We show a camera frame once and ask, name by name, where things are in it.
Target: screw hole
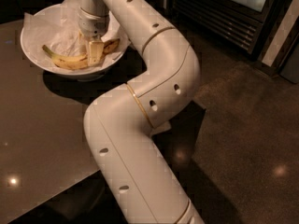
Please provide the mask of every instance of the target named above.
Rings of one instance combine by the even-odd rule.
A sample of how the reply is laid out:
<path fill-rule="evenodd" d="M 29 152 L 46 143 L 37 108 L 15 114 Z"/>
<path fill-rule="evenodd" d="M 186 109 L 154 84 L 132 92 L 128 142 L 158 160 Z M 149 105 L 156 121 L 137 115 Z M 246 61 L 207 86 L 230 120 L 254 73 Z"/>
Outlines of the screw hole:
<path fill-rule="evenodd" d="M 158 106 L 154 101 L 149 101 L 149 105 L 151 106 L 151 109 L 153 111 L 157 111 L 158 110 Z"/>
<path fill-rule="evenodd" d="M 109 149 L 106 147 L 99 151 L 100 156 L 105 156 L 108 152 L 109 152 Z"/>
<path fill-rule="evenodd" d="M 125 193 L 129 190 L 129 186 L 124 185 L 119 188 L 120 193 Z"/>
<path fill-rule="evenodd" d="M 180 90 L 180 87 L 179 87 L 178 84 L 176 84 L 176 85 L 174 86 L 174 89 L 175 89 L 176 94 L 180 94 L 181 90 Z"/>

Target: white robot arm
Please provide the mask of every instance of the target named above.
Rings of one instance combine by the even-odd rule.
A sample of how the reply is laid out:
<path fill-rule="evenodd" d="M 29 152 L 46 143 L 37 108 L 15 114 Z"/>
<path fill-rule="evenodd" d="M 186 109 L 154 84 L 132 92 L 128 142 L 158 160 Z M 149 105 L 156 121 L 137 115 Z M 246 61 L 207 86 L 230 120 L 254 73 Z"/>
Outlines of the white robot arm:
<path fill-rule="evenodd" d="M 150 139 L 152 129 L 192 100 L 200 79 L 197 57 L 183 35 L 144 0 L 82 0 L 84 12 L 99 17 L 83 14 L 83 34 L 104 33 L 97 30 L 107 27 L 103 4 L 147 71 L 88 107 L 84 129 L 95 161 L 129 223 L 204 223 Z"/>

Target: polished concrete floor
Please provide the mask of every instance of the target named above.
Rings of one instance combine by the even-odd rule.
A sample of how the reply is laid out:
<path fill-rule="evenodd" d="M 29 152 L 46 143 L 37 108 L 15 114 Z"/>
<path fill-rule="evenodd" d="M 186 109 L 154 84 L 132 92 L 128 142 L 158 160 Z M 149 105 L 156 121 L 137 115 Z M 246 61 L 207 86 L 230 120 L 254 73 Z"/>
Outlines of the polished concrete floor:
<path fill-rule="evenodd" d="M 299 86 L 255 69 L 190 20 L 173 23 L 202 64 L 193 102 L 154 136 L 181 186 L 206 224 L 297 224 Z M 18 223 L 125 223 L 108 189 L 104 196 L 72 221 L 40 206 Z"/>

